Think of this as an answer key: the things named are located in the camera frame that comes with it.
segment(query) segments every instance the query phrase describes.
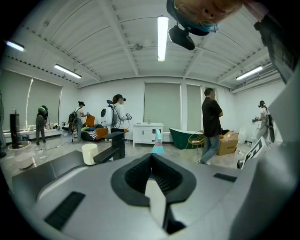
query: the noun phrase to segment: man in black shirt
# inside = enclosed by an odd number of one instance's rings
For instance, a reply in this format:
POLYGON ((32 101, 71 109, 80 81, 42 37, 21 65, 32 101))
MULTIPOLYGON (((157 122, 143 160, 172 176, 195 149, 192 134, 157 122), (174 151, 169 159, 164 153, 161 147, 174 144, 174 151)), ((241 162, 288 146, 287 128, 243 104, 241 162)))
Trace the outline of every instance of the man in black shirt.
POLYGON ((204 151, 198 163, 207 164, 207 161, 215 155, 220 148, 221 124, 220 117, 223 111, 215 100, 215 92, 207 88, 204 92, 206 98, 202 104, 203 128, 204 128, 204 151))

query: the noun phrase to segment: person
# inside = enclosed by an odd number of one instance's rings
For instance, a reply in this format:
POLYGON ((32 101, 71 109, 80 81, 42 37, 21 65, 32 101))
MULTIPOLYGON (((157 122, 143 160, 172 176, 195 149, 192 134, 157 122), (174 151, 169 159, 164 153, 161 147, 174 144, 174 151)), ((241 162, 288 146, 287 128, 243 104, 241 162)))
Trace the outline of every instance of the person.
POLYGON ((202 157, 197 163, 208 164, 207 161, 220 148, 222 128, 219 118, 223 116, 223 111, 215 100, 216 94, 212 88, 207 88, 204 94, 205 100, 202 104, 202 113, 205 142, 202 157))
POLYGON ((113 118, 111 125, 111 132, 123 132, 124 133, 124 121, 131 120, 132 117, 125 112, 124 102, 126 98, 123 98, 121 94, 113 96, 112 102, 114 105, 113 118))
POLYGON ((42 105, 38 108, 37 119, 36 119, 36 140, 39 145, 39 132, 41 132, 43 143, 46 143, 44 127, 48 118, 48 108, 42 105))
POLYGON ((81 122, 81 117, 84 118, 87 115, 85 115, 83 113, 83 106, 85 106, 84 102, 79 101, 78 102, 78 107, 75 109, 75 113, 76 113, 76 129, 77 129, 77 138, 78 138, 78 142, 82 142, 81 139, 81 128, 83 126, 82 122, 81 122))
POLYGON ((268 115, 268 108, 266 107, 266 104, 264 103, 264 101, 260 101, 259 102, 259 106, 260 108, 260 117, 256 118, 255 120, 258 122, 260 122, 260 124, 258 125, 258 131, 256 133, 255 139, 256 142, 263 136, 264 139, 267 139, 268 137, 268 126, 266 124, 266 117, 268 115))

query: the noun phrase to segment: wicker chair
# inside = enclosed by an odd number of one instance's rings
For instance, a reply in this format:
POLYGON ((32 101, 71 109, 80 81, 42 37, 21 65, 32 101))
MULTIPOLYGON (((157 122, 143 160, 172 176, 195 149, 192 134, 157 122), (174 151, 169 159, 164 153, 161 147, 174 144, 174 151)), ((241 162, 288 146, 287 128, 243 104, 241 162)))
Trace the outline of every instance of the wicker chair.
POLYGON ((186 149, 188 147, 188 144, 191 144, 192 145, 192 149, 194 146, 197 146, 197 154, 199 154, 198 152, 198 146, 201 145, 201 147, 204 146, 204 141, 205 141, 205 137, 204 137, 204 134, 197 134, 197 133, 200 133, 201 131, 197 131, 195 133, 193 133, 189 138, 188 138, 188 141, 187 141, 187 146, 186 146, 186 149))

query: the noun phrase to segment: cable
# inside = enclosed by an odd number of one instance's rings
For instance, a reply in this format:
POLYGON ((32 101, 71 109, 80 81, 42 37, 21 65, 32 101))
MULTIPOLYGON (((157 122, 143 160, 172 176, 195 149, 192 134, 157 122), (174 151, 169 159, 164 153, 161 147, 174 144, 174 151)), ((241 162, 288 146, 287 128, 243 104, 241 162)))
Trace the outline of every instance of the cable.
POLYGON ((63 145, 59 145, 59 146, 57 146, 57 147, 54 147, 54 148, 48 148, 48 149, 38 149, 38 150, 36 150, 36 148, 38 147, 38 146, 35 146, 35 148, 34 148, 34 151, 39 151, 39 150, 45 150, 45 151, 47 151, 47 150, 51 150, 51 149, 55 149, 55 148, 59 148, 59 147, 62 147, 63 145))

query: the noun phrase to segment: floor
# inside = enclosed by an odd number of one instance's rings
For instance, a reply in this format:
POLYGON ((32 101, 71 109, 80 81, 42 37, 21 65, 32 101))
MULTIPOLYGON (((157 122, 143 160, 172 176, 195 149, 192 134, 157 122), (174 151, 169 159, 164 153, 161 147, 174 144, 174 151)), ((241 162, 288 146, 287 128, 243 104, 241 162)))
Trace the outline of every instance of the floor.
MULTIPOLYGON (((72 138, 70 136, 49 138, 45 144, 41 143, 40 146, 37 146, 35 142, 32 142, 30 146, 30 153, 34 164, 26 169, 19 169, 14 163, 15 154, 6 149, 5 152, 7 155, 6 157, 0 159, 0 167, 10 189, 12 189, 13 176, 27 171, 28 169, 42 165, 48 161, 54 160, 60 156, 66 155, 74 150, 81 151, 81 147, 83 145, 91 143, 88 141, 83 141, 81 143, 70 142, 72 142, 72 138)), ((104 141, 99 141, 95 144, 98 145, 98 152, 101 152, 111 146, 110 142, 105 143, 104 141)), ((132 143, 128 142, 125 144, 126 156, 129 157, 137 154, 150 153, 152 147, 152 145, 147 144, 135 144, 135 147, 133 148, 132 143)), ((166 154, 172 157, 181 158, 184 161, 196 162, 202 154, 201 148, 198 149, 197 154, 197 149, 180 150, 177 149, 172 143, 164 143, 163 147, 166 154)), ((223 156, 215 155, 211 160, 209 160, 209 162, 211 162, 212 165, 236 168, 237 161, 241 158, 244 158, 245 154, 249 150, 250 146, 246 144, 239 144, 238 150, 235 153, 223 156)))

